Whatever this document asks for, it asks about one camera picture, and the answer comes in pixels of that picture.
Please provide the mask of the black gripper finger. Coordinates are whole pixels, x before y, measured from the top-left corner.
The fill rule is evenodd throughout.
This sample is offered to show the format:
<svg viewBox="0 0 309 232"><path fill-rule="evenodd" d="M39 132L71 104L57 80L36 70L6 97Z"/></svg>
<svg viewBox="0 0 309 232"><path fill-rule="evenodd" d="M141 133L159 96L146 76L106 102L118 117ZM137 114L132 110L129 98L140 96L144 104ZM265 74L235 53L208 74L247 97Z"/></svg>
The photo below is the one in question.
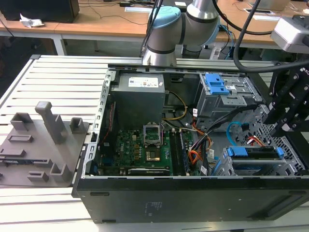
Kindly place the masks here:
<svg viewBox="0 0 309 232"><path fill-rule="evenodd" d="M271 94L271 102L269 105L269 113L263 117L265 124L275 124L279 120L279 111L275 109L278 92L287 83L290 71L278 71L272 76L269 92Z"/></svg>
<svg viewBox="0 0 309 232"><path fill-rule="evenodd" d="M282 137L286 132L308 132L309 81L290 79L278 92L275 109L279 111L279 120L274 137Z"/></svg>

